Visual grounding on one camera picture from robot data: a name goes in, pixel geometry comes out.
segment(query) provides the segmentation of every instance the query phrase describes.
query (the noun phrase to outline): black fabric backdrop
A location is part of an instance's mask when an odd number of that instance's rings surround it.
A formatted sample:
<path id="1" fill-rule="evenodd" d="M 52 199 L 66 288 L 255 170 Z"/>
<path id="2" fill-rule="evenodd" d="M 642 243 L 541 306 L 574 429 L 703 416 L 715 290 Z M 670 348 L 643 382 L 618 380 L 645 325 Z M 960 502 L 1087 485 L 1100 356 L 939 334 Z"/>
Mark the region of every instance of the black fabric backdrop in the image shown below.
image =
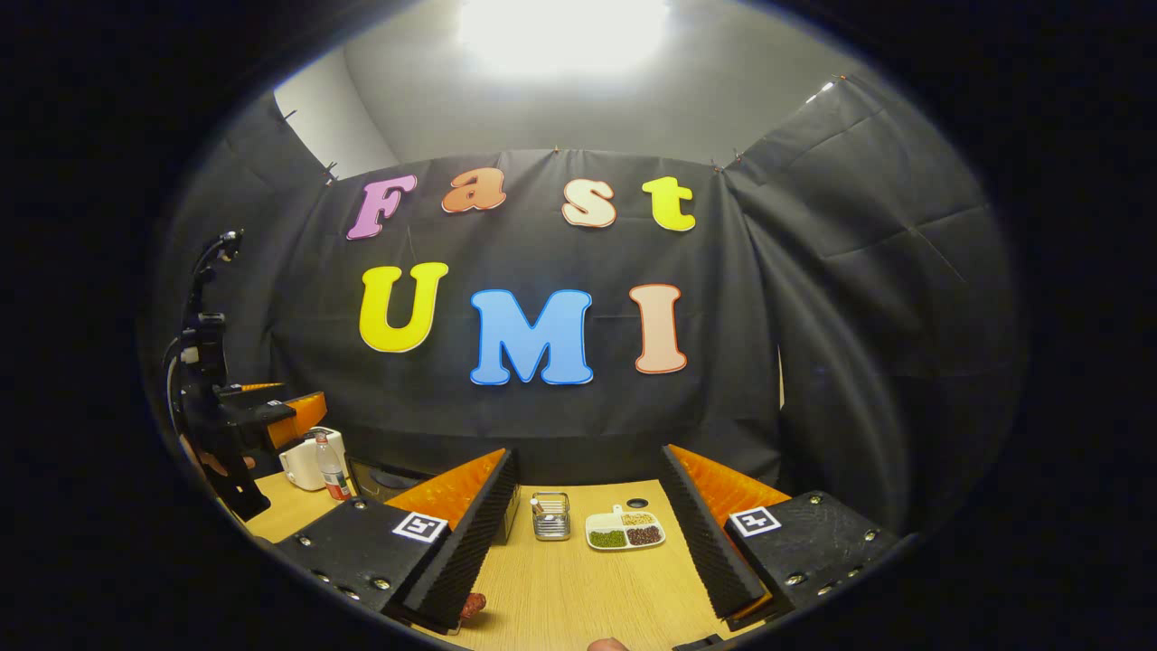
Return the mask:
<path id="1" fill-rule="evenodd" d="M 339 179 L 266 96 L 192 178 L 160 234 L 159 360 L 176 331 L 193 256 L 245 228 L 242 256 L 206 291 L 229 318 L 231 379 L 324 391 L 325 424 L 356 457 L 441 472 L 515 447 L 525 483 L 655 476 L 675 443 L 787 493 L 825 489 L 905 532 L 946 517 L 1008 429 L 1024 365 L 1015 269 L 992 207 L 952 148 L 879 80 L 852 77 L 716 172 L 606 151 L 463 155 Z M 448 214 L 450 179 L 503 170 L 506 201 Z M 348 241 L 370 182 L 418 177 L 371 238 Z M 676 176 L 694 198 L 686 232 L 659 228 L 640 186 Z M 618 220 L 568 224 L 562 187 L 605 180 Z M 430 335 L 406 354 L 358 331 L 369 267 L 403 269 L 389 321 L 408 320 L 410 268 L 444 261 Z M 643 376 L 627 291 L 676 284 L 687 368 Z M 531 320 L 558 289 L 588 291 L 594 380 L 470 383 L 474 291 L 509 289 Z M 779 410 L 776 350 L 786 407 Z"/>

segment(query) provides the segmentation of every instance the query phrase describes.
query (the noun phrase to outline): white wall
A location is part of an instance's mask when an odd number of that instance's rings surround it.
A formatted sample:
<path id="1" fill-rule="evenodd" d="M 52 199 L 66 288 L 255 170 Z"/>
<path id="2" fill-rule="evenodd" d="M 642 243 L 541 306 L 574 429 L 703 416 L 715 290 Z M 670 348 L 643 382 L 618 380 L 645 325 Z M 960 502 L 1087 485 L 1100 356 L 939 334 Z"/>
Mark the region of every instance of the white wall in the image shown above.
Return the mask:
<path id="1" fill-rule="evenodd" d="M 289 125 L 332 173 L 348 178 L 398 164 L 382 133 L 366 111 L 346 68 L 345 47 L 338 47 L 299 71 L 273 90 L 281 114 L 297 112 Z"/>

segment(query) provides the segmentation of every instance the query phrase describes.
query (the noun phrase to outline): ceiling light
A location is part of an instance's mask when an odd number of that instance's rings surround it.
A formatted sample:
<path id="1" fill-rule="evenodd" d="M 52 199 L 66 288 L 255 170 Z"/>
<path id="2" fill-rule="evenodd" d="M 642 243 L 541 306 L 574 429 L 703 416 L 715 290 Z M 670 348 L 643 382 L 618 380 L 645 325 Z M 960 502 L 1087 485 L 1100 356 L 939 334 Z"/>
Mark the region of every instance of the ceiling light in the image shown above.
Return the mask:
<path id="1" fill-rule="evenodd" d="M 469 0 L 459 40 L 501 73 L 612 73 L 658 46 L 664 0 Z"/>

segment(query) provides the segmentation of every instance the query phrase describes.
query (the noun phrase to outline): ceiling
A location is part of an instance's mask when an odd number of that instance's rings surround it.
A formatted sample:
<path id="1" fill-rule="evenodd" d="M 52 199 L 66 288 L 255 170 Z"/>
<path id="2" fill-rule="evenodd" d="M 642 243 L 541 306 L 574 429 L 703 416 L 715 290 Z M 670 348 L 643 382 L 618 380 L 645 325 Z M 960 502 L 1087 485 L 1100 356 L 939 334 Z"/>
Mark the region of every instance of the ceiling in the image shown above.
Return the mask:
<path id="1" fill-rule="evenodd" d="M 479 56 L 488 35 L 478 45 L 462 42 L 463 0 L 426 0 L 346 43 L 345 72 L 378 132 L 371 135 L 396 162 L 558 146 L 706 163 L 729 160 L 831 75 L 860 67 L 783 15 L 724 0 L 665 3 L 657 45 L 642 60 L 599 72 L 522 74 Z M 588 31 L 557 27 L 532 43 L 519 40 L 519 54 L 616 46 L 600 43 L 589 24 Z M 341 157 L 332 147 L 318 153 L 299 133 L 319 160 Z"/>

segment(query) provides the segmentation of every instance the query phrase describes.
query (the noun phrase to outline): pink letter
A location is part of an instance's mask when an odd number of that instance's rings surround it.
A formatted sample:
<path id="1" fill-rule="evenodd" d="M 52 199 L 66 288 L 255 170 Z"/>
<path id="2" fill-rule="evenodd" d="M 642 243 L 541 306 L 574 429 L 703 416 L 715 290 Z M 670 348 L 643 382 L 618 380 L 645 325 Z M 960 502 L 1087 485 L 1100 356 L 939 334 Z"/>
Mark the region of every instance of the pink letter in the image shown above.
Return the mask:
<path id="1" fill-rule="evenodd" d="M 631 289 L 639 303 L 643 327 L 643 355 L 635 361 L 640 373 L 675 373 L 687 365 L 675 339 L 675 301 L 683 295 L 675 284 L 639 284 Z"/>
<path id="2" fill-rule="evenodd" d="M 349 229 L 349 232 L 346 232 L 346 238 L 361 239 L 362 237 L 373 237 L 381 232 L 382 224 L 378 223 L 378 217 L 390 219 L 393 210 L 398 209 L 398 202 L 401 200 L 401 192 L 391 192 L 390 190 L 397 188 L 408 192 L 415 186 L 418 186 L 418 177 L 413 173 L 367 185 L 366 200 L 362 201 L 362 208 L 358 213 L 358 221 L 354 222 L 354 227 Z"/>

